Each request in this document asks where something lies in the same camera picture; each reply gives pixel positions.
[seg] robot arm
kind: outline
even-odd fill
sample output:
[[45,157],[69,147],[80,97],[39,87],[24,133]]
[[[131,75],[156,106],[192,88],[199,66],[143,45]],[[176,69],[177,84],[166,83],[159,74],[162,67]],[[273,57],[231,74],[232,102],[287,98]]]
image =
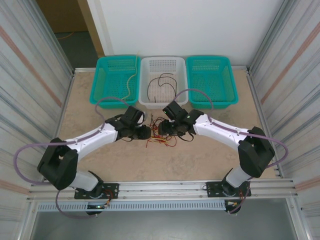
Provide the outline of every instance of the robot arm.
[[150,128],[141,125],[144,117],[142,111],[130,106],[124,114],[109,118],[101,126],[81,136],[66,141],[55,138],[51,143],[75,143],[49,146],[37,170],[58,190],[73,187],[97,197],[101,194],[103,181],[93,172],[77,171],[78,162],[92,151],[124,137],[132,140],[149,139]]
[[183,136],[189,132],[215,139],[238,151],[240,166],[231,169],[221,184],[227,196],[234,195],[238,191],[238,187],[250,178],[259,178],[275,156],[275,151],[268,140],[238,134],[245,132],[265,136],[258,127],[251,130],[238,128],[211,118],[213,123],[237,132],[233,133],[211,124],[208,115],[199,110],[193,109],[188,113],[175,101],[171,102],[163,111],[170,118],[170,121],[164,120],[160,123],[160,135]]

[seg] white wall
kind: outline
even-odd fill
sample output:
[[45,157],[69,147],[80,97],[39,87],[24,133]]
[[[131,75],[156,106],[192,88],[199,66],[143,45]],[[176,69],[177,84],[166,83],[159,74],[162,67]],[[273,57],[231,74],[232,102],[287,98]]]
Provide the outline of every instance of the white wall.
[[249,65],[283,0],[88,0],[105,55],[224,55]]

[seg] doorway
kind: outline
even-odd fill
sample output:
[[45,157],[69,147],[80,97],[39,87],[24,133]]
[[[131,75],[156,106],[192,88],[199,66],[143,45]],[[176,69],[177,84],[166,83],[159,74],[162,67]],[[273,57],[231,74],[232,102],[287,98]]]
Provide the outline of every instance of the doorway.
[[87,0],[36,0],[73,69],[94,68],[103,50]]

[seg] metal wall panel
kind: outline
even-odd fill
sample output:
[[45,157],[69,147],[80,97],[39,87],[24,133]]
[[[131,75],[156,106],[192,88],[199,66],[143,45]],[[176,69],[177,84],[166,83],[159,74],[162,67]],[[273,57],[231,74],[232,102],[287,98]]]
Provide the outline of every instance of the metal wall panel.
[[[271,134],[289,148],[281,168],[295,182],[315,238],[320,238],[319,33],[320,1],[294,1],[250,67]],[[276,150],[284,153],[281,146]]]
[[[30,185],[13,168],[26,144],[56,133],[72,69],[33,0],[0,2],[0,239],[15,239]],[[38,180],[44,148],[23,151],[18,166]]]

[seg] floor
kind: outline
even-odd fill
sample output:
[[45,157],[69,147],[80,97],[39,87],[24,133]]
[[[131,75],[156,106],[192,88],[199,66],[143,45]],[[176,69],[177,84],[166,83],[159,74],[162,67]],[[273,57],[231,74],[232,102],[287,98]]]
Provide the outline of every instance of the floor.
[[71,33],[56,33],[55,36],[72,68],[95,68],[98,56],[89,32],[74,32],[70,35]]
[[[227,124],[251,129],[259,127],[260,121],[251,95],[244,70],[235,70],[234,78],[239,102],[226,109],[217,109],[212,117]],[[81,72],[75,75],[69,102],[62,123],[60,138],[69,139],[95,129],[101,119],[95,114],[89,97],[94,72]],[[137,107],[146,111],[144,106]],[[188,103],[184,108],[192,109]],[[123,109],[101,110],[106,118],[124,113]],[[151,113],[163,116],[160,109],[148,110],[147,123]],[[145,140],[125,142],[119,140],[100,147],[87,155],[78,169],[93,171],[104,181],[183,181],[218,180],[239,165],[238,153],[205,136],[196,135],[193,142],[177,140],[175,147],[151,143],[146,148]],[[272,168],[267,169],[262,178],[275,178]]]
[[285,199],[248,199],[237,216],[221,210],[114,211],[78,220],[40,212],[31,239],[296,240],[297,236]]

